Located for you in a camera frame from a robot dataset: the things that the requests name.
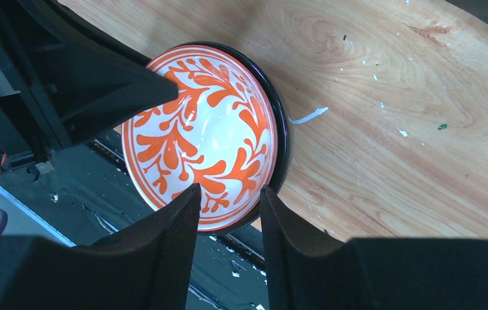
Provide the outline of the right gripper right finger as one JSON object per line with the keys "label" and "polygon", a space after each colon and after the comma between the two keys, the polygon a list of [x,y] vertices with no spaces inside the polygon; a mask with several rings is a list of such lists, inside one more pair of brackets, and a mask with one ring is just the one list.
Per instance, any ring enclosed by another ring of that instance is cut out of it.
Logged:
{"label": "right gripper right finger", "polygon": [[488,309],[488,240],[336,240],[260,194],[272,309]]}

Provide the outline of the blue floral glazed bowl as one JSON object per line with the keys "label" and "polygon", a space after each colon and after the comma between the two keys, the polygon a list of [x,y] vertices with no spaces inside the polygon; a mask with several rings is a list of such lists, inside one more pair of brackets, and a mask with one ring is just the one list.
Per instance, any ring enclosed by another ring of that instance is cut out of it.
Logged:
{"label": "blue floral glazed bowl", "polygon": [[212,42],[178,45],[158,68],[179,96],[164,105],[167,178],[157,206],[201,186],[200,233],[225,234],[259,217],[260,190],[277,190],[291,159],[284,105],[264,72],[239,51]]}

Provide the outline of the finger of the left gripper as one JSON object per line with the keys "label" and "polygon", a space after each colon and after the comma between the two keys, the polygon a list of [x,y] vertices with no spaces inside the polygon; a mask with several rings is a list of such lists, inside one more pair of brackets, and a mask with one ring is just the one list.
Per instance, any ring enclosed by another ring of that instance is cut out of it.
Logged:
{"label": "finger of the left gripper", "polygon": [[71,144],[85,143],[147,109],[176,99],[175,83],[57,1],[18,1],[30,18],[21,45]]}

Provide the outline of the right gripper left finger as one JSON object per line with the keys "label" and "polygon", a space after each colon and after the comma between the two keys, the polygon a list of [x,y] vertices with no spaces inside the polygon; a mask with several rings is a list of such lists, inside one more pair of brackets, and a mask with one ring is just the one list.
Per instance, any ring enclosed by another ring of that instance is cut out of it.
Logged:
{"label": "right gripper left finger", "polygon": [[0,309],[184,309],[201,190],[92,245],[6,236],[0,209]]}

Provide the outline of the red rimmed bowl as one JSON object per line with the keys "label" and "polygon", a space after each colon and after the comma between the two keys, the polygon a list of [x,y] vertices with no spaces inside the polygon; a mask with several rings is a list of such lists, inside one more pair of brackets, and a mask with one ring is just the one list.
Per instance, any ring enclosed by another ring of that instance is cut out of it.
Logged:
{"label": "red rimmed bowl", "polygon": [[157,211],[197,183],[198,231],[234,229],[275,171],[279,135],[266,91],[242,61],[203,43],[171,48],[147,68],[178,95],[122,124],[136,190]]}

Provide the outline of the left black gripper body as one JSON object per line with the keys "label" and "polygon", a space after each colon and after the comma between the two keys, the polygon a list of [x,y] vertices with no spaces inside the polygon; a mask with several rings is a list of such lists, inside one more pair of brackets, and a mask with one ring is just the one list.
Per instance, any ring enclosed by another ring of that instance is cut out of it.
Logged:
{"label": "left black gripper body", "polygon": [[0,1],[2,171],[53,171],[72,146],[71,17],[59,1]]}

